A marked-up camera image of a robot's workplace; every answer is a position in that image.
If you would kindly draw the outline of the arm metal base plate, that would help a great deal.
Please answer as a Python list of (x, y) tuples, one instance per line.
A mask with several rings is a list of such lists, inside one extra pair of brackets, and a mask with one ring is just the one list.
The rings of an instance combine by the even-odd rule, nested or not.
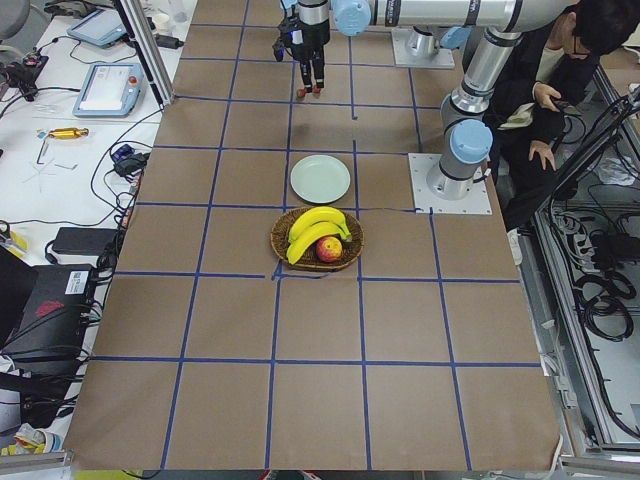
[(395, 65), (406, 68), (450, 70), (455, 60), (450, 49), (441, 48), (429, 31), (395, 28), (391, 32)]
[(466, 180), (453, 180), (440, 169), (440, 154), (409, 153), (414, 210), (423, 214), (491, 215), (486, 178), (478, 166)]

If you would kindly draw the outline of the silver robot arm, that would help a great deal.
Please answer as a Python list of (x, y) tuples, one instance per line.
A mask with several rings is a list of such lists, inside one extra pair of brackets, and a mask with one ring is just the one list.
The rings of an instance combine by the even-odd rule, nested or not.
[(470, 27), (414, 26), (406, 47), (412, 56), (432, 57), (442, 48), (448, 50), (460, 48), (466, 43), (470, 34)]
[(279, 30), (295, 60), (315, 66), (336, 26), (357, 36), (370, 26), (414, 33), (443, 28), (463, 32), (467, 63), (460, 85), (441, 104), (444, 149), (420, 181), (437, 197), (461, 200), (487, 160), (493, 136), (481, 118), (494, 95), (497, 79), (524, 33), (545, 26), (566, 7), (564, 1), (284, 1)]

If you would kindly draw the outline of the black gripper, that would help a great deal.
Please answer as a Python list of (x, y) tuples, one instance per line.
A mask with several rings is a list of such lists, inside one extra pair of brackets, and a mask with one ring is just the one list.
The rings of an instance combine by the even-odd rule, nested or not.
[[(303, 87), (311, 93), (313, 87), (325, 86), (325, 62), (324, 46), (330, 40), (330, 24), (324, 21), (319, 24), (309, 25), (298, 22), (291, 33), (291, 53), (299, 63)], [(313, 86), (312, 67), (315, 78)]]

